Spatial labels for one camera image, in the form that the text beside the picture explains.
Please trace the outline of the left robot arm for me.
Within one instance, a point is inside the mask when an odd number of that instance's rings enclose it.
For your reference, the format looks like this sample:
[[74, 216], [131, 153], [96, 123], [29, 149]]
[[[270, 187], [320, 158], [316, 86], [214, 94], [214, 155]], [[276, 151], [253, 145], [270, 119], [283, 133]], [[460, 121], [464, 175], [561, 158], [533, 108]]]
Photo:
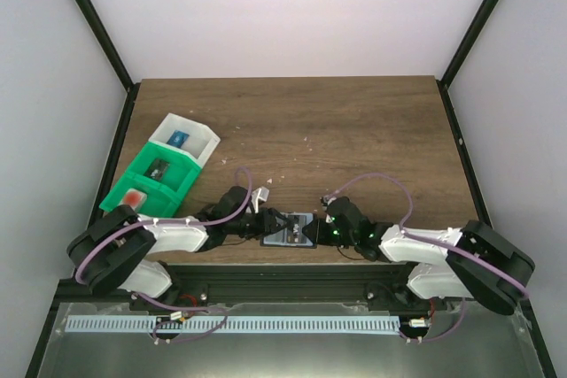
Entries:
[[148, 256], [169, 251], [199, 253], [224, 244], [230, 235], [261, 240], [293, 227], [291, 220], [260, 204], [268, 189], [231, 187], [216, 204], [183, 219], [152, 218], [120, 205], [66, 248], [75, 280], [101, 297], [117, 289], [142, 292], [163, 311], [174, 309], [181, 289], [163, 262]]

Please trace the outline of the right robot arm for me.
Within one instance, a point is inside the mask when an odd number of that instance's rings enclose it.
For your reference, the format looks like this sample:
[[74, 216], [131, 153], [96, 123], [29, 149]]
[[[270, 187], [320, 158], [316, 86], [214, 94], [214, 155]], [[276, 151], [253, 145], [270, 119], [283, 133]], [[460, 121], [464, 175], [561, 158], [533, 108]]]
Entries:
[[352, 247], [367, 261], [410, 263], [408, 278], [393, 288], [396, 304], [415, 309], [424, 299], [469, 298], [500, 315], [526, 297], [533, 260], [490, 226], [470, 220], [462, 228], [405, 228], [372, 221], [348, 198], [327, 200], [324, 217], [306, 224], [310, 241]]

